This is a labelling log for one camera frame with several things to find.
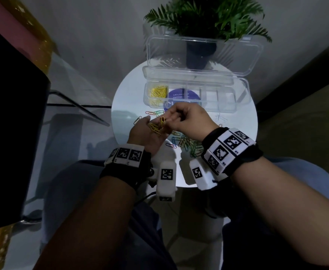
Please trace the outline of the black marker-tagged right wristband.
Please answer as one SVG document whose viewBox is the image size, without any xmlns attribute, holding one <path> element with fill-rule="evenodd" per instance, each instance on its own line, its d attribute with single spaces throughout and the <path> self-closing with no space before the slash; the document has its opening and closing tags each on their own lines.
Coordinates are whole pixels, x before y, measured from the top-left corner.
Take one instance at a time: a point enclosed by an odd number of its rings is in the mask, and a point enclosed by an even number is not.
<svg viewBox="0 0 329 270">
<path fill-rule="evenodd" d="M 218 127 L 202 141 L 201 158 L 217 176 L 231 176 L 243 163 L 263 156 L 257 143 L 237 128 Z"/>
</svg>

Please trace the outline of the black marker-tagged left wristband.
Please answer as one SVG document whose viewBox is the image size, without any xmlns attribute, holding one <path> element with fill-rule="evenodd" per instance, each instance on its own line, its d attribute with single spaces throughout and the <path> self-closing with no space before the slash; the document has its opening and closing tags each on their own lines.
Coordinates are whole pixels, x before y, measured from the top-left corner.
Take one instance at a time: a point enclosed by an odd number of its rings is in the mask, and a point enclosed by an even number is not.
<svg viewBox="0 0 329 270">
<path fill-rule="evenodd" d="M 104 162 L 99 178 L 115 177 L 137 190 L 150 177 L 152 168 L 151 153 L 144 146 L 122 144 Z"/>
</svg>

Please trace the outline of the clear plastic organizer box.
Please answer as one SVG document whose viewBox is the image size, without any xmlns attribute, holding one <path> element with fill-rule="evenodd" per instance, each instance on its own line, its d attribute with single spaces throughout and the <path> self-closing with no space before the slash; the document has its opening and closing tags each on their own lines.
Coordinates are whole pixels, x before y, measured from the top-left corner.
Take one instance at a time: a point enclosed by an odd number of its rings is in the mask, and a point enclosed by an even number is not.
<svg viewBox="0 0 329 270">
<path fill-rule="evenodd" d="M 142 68 L 146 84 L 144 103 L 149 105 L 149 91 L 156 86 L 185 88 L 199 94 L 200 106 L 208 112 L 235 113 L 252 102 L 246 79 L 263 51 L 253 36 L 218 40 L 217 50 L 203 70 L 186 67 L 186 41 L 175 35 L 152 35 L 146 40 L 147 65 Z"/>
</svg>

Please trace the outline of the white paper clips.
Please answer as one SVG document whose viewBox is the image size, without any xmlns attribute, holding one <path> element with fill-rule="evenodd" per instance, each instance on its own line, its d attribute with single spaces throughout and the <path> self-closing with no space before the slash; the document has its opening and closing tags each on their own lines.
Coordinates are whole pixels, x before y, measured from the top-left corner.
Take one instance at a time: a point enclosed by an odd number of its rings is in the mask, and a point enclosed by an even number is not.
<svg viewBox="0 0 329 270">
<path fill-rule="evenodd" d="M 218 125 L 225 125 L 228 121 L 222 113 L 212 113 L 211 118 Z"/>
</svg>

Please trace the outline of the white table pedestal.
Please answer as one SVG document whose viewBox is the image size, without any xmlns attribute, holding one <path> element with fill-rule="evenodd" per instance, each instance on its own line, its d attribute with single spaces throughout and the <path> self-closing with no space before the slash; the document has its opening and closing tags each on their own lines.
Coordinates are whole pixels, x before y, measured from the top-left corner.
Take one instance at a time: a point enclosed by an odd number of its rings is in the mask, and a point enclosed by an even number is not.
<svg viewBox="0 0 329 270">
<path fill-rule="evenodd" d="M 206 207 L 206 191 L 182 189 L 177 228 L 180 237 L 207 244 L 222 238 L 224 218 L 209 216 Z"/>
</svg>

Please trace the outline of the bunch of yellow paper clips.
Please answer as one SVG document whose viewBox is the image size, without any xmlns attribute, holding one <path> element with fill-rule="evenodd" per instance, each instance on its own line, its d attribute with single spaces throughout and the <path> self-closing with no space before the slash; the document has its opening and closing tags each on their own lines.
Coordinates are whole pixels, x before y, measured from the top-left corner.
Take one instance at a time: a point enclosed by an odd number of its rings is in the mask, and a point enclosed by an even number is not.
<svg viewBox="0 0 329 270">
<path fill-rule="evenodd" d="M 159 125 L 149 122 L 148 123 L 148 126 L 151 129 L 151 131 L 153 131 L 154 133 L 160 135 L 161 134 L 160 131 L 163 128 L 164 123 L 165 123 L 165 118 L 164 117 L 161 117 L 160 118 L 160 121 L 159 121 Z"/>
</svg>

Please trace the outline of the person's leg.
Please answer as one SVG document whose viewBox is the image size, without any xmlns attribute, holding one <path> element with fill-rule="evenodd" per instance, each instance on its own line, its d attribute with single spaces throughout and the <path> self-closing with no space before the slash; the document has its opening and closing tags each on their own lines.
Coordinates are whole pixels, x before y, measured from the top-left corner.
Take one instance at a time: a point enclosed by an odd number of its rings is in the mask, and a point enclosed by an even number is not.
<svg viewBox="0 0 329 270">
<path fill-rule="evenodd" d="M 322 168 L 296 158 L 267 160 L 329 199 L 329 174 Z M 329 266 L 303 260 L 261 217 L 232 176 L 231 180 L 235 187 L 224 195 L 228 198 L 228 216 L 231 221 L 222 230 L 222 269 L 329 270 Z"/>
<path fill-rule="evenodd" d="M 54 177 L 44 198 L 40 253 L 68 215 L 90 195 L 103 169 L 82 160 Z M 110 269 L 177 270 L 163 242 L 160 217 L 146 202 L 134 207 Z"/>
</svg>

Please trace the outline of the person's left hand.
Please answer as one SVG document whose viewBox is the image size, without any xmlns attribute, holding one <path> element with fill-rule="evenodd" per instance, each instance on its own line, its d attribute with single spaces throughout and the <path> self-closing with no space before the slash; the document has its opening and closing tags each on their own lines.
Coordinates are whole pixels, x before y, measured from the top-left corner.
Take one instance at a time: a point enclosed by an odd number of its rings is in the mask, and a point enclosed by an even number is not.
<svg viewBox="0 0 329 270">
<path fill-rule="evenodd" d="M 158 119 L 151 120 L 151 123 L 158 123 Z M 136 124 L 132 127 L 129 138 L 127 140 L 127 144 L 135 144 L 144 146 L 144 150 L 151 153 L 152 156 L 158 153 L 162 144 L 166 141 L 169 135 L 161 131 L 161 134 L 158 135 L 151 131 L 149 126 L 136 126 Z"/>
</svg>

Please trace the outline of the black marker-tagged wristband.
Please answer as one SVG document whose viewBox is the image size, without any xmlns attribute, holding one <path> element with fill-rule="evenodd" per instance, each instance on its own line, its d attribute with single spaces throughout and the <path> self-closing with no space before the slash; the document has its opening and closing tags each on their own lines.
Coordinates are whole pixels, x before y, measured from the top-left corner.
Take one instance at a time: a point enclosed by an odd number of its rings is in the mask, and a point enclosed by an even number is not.
<svg viewBox="0 0 329 270">
<path fill-rule="evenodd" d="M 237 128 L 218 127 L 202 141 L 201 158 L 217 176 L 231 176 L 243 163 L 263 156 L 257 143 Z"/>
<path fill-rule="evenodd" d="M 144 146 L 122 144 L 104 162 L 99 178 L 115 177 L 137 190 L 150 177 L 152 168 L 151 153 Z"/>
</svg>

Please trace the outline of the person's left forearm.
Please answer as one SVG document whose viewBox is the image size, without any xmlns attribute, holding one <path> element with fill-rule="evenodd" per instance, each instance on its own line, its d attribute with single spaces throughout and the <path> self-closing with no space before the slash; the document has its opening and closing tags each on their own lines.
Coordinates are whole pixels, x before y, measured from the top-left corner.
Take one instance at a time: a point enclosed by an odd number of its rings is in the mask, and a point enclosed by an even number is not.
<svg viewBox="0 0 329 270">
<path fill-rule="evenodd" d="M 128 229 L 136 192 L 124 181 L 101 178 L 45 246 L 33 270 L 104 270 Z"/>
</svg>

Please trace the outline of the heap of boxed yellow clips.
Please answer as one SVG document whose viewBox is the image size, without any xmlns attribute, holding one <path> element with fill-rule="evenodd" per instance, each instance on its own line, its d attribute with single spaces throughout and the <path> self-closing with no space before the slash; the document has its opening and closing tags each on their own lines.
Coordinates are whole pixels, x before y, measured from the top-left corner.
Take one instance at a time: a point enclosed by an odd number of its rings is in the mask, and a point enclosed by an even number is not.
<svg viewBox="0 0 329 270">
<path fill-rule="evenodd" d="M 161 108 L 165 103 L 168 94 L 168 86 L 156 86 L 149 91 L 149 105 L 154 108 Z"/>
</svg>

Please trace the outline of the person's right forearm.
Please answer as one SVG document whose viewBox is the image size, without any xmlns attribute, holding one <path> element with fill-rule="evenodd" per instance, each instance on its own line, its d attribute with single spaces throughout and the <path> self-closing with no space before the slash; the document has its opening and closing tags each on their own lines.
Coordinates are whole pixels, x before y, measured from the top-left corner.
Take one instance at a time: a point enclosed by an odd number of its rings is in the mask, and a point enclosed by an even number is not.
<svg viewBox="0 0 329 270">
<path fill-rule="evenodd" d="M 329 266 L 329 199 L 264 157 L 242 164 L 232 179 L 303 260 Z"/>
</svg>

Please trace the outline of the person's left leg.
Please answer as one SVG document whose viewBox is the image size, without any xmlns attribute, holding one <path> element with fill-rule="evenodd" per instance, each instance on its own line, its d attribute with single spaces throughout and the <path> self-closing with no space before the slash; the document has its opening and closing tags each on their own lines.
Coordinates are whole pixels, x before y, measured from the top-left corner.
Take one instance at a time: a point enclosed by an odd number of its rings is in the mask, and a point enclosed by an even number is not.
<svg viewBox="0 0 329 270">
<path fill-rule="evenodd" d="M 68 215 L 90 195 L 103 169 L 82 160 L 54 177 L 44 198 L 40 253 Z M 177 270 L 163 242 L 160 217 L 146 202 L 134 207 L 110 269 Z"/>
</svg>

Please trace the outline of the glass table with black frame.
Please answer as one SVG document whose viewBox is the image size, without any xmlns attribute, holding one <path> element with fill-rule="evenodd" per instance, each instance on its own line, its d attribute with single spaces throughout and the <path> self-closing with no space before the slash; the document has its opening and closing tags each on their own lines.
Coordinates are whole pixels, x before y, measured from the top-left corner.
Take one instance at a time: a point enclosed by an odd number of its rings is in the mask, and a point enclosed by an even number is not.
<svg viewBox="0 0 329 270">
<path fill-rule="evenodd" d="M 51 55 L 48 78 L 50 80 L 48 105 L 75 107 L 99 123 L 109 124 L 109 121 L 104 118 L 95 117 L 94 111 L 89 109 L 110 109 L 112 99 L 105 94 L 102 88 L 92 84 L 56 52 Z"/>
</svg>

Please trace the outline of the black plant pot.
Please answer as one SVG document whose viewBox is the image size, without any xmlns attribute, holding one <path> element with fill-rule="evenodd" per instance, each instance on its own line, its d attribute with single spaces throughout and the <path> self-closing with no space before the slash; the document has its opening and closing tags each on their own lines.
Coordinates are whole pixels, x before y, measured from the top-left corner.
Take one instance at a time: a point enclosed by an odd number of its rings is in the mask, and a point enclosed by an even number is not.
<svg viewBox="0 0 329 270">
<path fill-rule="evenodd" d="M 186 41 L 186 67 L 203 70 L 217 50 L 217 39 L 184 37 Z"/>
</svg>

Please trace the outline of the blue round sticker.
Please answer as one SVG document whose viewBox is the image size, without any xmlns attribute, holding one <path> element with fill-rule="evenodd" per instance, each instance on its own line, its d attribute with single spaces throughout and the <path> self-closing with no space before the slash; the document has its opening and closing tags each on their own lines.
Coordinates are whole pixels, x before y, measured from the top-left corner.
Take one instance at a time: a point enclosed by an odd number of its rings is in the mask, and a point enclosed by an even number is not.
<svg viewBox="0 0 329 270">
<path fill-rule="evenodd" d="M 185 88 L 172 89 L 167 94 L 168 100 L 164 102 L 163 108 L 165 111 L 172 107 L 175 103 L 182 103 L 185 101 L 200 104 L 201 98 L 195 91 Z"/>
</svg>

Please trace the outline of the pile of coloured paper clips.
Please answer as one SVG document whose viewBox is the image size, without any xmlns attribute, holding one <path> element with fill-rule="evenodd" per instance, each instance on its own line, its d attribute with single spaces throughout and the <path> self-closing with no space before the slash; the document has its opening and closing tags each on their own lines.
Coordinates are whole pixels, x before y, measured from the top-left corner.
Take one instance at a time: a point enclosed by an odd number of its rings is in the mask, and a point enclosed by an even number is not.
<svg viewBox="0 0 329 270">
<path fill-rule="evenodd" d="M 167 147 L 173 149 L 183 149 L 185 152 L 189 153 L 191 158 L 197 158 L 201 156 L 204 151 L 201 142 L 190 139 L 179 131 L 172 131 L 169 138 L 169 142 L 166 142 Z"/>
</svg>

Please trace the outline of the person's right leg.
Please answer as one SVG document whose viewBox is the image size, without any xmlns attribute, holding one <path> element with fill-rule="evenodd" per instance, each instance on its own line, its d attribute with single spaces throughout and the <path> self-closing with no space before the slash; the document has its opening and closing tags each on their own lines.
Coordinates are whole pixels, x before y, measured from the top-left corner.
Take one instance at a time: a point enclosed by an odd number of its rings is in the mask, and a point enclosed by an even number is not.
<svg viewBox="0 0 329 270">
<path fill-rule="evenodd" d="M 329 199 L 329 174 L 322 168 L 296 158 L 267 160 Z M 303 260 L 261 217 L 232 176 L 231 180 L 235 187 L 224 195 L 228 198 L 228 216 L 231 221 L 222 230 L 222 269 L 329 270 L 329 266 Z"/>
</svg>

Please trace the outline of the green fern plant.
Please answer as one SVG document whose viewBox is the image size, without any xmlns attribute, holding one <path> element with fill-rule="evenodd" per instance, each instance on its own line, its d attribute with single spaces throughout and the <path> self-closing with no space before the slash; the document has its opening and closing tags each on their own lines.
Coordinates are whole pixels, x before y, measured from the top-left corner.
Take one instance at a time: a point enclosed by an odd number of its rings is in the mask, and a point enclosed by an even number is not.
<svg viewBox="0 0 329 270">
<path fill-rule="evenodd" d="M 176 35 L 208 39 L 240 39 L 244 35 L 272 38 L 254 16 L 265 17 L 257 0 L 171 0 L 144 16 L 151 26 L 162 26 Z"/>
</svg>

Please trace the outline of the person's right hand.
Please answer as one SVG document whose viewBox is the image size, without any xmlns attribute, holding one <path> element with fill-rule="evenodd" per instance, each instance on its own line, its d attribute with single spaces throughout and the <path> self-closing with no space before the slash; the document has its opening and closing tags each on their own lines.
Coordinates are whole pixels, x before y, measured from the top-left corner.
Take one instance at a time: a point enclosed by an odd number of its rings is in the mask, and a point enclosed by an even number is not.
<svg viewBox="0 0 329 270">
<path fill-rule="evenodd" d="M 213 130 L 218 128 L 219 126 L 211 119 L 209 114 L 205 111 L 204 108 L 202 108 L 199 104 L 192 103 L 193 109 L 192 109 L 192 121 L 193 126 L 190 130 L 186 131 L 179 131 L 189 137 L 190 139 L 196 140 L 196 141 L 203 141 L 205 137 L 207 137 Z M 164 131 L 166 133 L 171 133 L 172 131 L 167 130 L 164 128 L 161 129 L 161 131 Z"/>
</svg>

